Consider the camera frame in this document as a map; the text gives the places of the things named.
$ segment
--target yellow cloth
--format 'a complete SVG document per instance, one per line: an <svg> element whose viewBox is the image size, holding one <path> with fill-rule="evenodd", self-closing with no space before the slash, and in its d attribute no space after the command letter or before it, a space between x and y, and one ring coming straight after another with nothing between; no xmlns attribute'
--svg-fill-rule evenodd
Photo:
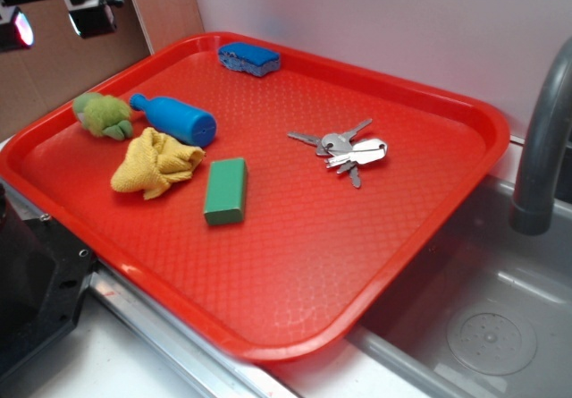
<svg viewBox="0 0 572 398"><path fill-rule="evenodd" d="M130 142L111 186L118 192L143 190L144 199L154 199L173 183L190 179L204 157L203 149L148 127Z"/></svg>

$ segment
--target keys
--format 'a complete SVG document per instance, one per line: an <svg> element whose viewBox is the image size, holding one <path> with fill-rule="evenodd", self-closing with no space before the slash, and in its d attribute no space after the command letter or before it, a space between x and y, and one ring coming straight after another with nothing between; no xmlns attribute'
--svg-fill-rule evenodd
<svg viewBox="0 0 572 398"><path fill-rule="evenodd" d="M350 152L352 150L351 141L358 132L363 130L367 125L372 123L373 119L366 119L360 123L356 128L349 131L343 132L342 134L337 134L335 132L331 134L326 134L322 138L322 146L328 152Z"/></svg>
<svg viewBox="0 0 572 398"><path fill-rule="evenodd" d="M306 143L308 145L314 145L315 146L315 154L318 155L319 157L328 157L329 155L331 155L326 150L324 145L322 145L322 138L320 138L320 137L310 136L308 134L302 134L301 132L295 132L295 131L290 131L288 133L288 137L290 137L292 139L303 141L304 143Z"/></svg>
<svg viewBox="0 0 572 398"><path fill-rule="evenodd" d="M372 123L367 119L355 128L342 133L329 133L322 138L291 131L288 137L315 146L315 154L325 159L326 168L339 167L337 174L348 173L355 188L361 187L358 165L364 165L382 159L387 154L387 144L380 139L361 140L352 144L352 140L367 125Z"/></svg>
<svg viewBox="0 0 572 398"><path fill-rule="evenodd" d="M325 160L327 168L336 167L347 163L368 164L382 159L387 154L387 145L383 140L362 140L355 145L351 152L336 155Z"/></svg>

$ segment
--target wooden panel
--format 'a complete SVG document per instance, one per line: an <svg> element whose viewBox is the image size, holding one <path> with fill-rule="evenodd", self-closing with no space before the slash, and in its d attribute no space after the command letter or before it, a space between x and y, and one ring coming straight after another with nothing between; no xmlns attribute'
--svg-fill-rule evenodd
<svg viewBox="0 0 572 398"><path fill-rule="evenodd" d="M133 0L151 52L203 32L197 0Z"/></svg>
<svg viewBox="0 0 572 398"><path fill-rule="evenodd" d="M115 34L89 39L75 34L63 0L21 9L36 43L0 54L0 140L149 55L131 0L114 9Z"/></svg>

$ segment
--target tray rim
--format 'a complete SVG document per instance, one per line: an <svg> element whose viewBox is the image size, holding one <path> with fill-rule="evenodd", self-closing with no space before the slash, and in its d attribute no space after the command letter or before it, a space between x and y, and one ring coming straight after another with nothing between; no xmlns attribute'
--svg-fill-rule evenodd
<svg viewBox="0 0 572 398"><path fill-rule="evenodd" d="M230 328L223 327L219 319L214 318L197 304L192 304L192 301L189 302L176 294L176 292L173 292L167 284L163 282L153 283L154 293L151 294L152 298L167 305L168 310L191 327L195 326L190 319L198 317L208 321L208 328L198 328L198 331L226 351L246 360L287 360L315 351L349 331L353 323L358 320L359 315L383 292L392 278L397 276L408 262L415 257L416 253L423 247L423 244L439 229L441 224L455 211L502 156L509 144L509 125L498 109L471 97L229 32L204 33L184 38L162 51L133 64L128 69L103 81L89 91L120 96L126 90L126 83L135 86L144 81L148 77L149 72L154 74L160 72L165 66L176 64L183 57L188 56L189 53L213 51L219 46L232 41L244 41L277 50L282 53L283 68L288 68L295 72L303 69L305 75L317 79L322 79L326 76L325 72L334 68L340 77L334 81L328 80L328 82L345 88L348 87L347 83L350 81L350 88L385 99L389 96L392 97L391 99L396 98L395 101L399 101L400 96L407 95L407 103L410 103L411 98L419 97L424 101L433 102L430 106L442 107L443 105L449 105L451 108L454 107L456 111L459 109L456 114L464 114L461 122L474 128L483 138L486 146L484 155L478 165L462 179L455 189L448 194L447 198L424 220L421 226L396 252L411 253L412 255L407 257L407 262L404 263L403 257L396 257L394 254L384 266L383 274L380 274L380 271L378 271L374 278L365 285L363 291L328 327L302 342L265 347L254 345ZM370 85L373 84L363 83L369 80L376 81L377 85L371 87ZM391 92L385 92L387 96L382 96L379 92L374 91L374 88L380 87L380 83L383 85L382 88L391 88ZM65 206L59 205L54 200L46 197L40 188L28 182L24 176L18 173L20 161L33 150L35 145L52 137L55 134L54 130L59 131L76 122L73 114L69 113L71 104L72 101L69 101L56 108L24 128L6 143L0 151L0 176L32 203L64 223L80 238L88 240L88 243L93 246L96 253L116 252L119 249L114 246L112 241L100 239L77 217L67 215ZM446 115L442 111L443 109L446 109L446 107L439 108L439 110L435 108L431 111L424 111L451 119L450 115ZM483 134L483 128L488 129L486 135ZM34 146L30 144L30 146L26 147L24 145L26 145L26 140L29 138L34 140L35 143ZM426 234L426 236L423 239L413 238L416 234ZM119 271L126 275L128 280L148 293L149 281L147 276L127 275L126 271L121 271L121 269ZM187 313L186 316L181 315L182 308Z"/></svg>

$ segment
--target plastic tray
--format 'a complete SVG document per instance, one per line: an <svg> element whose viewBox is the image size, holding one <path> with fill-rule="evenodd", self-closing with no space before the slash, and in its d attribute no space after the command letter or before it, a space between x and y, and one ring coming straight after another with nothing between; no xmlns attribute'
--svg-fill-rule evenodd
<svg viewBox="0 0 572 398"><path fill-rule="evenodd" d="M282 54L257 78L218 61L246 41ZM128 141L96 139L64 105L17 134L0 174L108 265L224 350L284 360L345 334L487 174L509 143L491 106L228 33L187 38L95 87L128 100L169 96L211 112L214 142L192 180L158 199L110 179ZM367 118L389 145L361 189L288 131L323 136ZM134 122L136 135L147 126ZM203 217L209 164L244 157L246 220Z"/></svg>

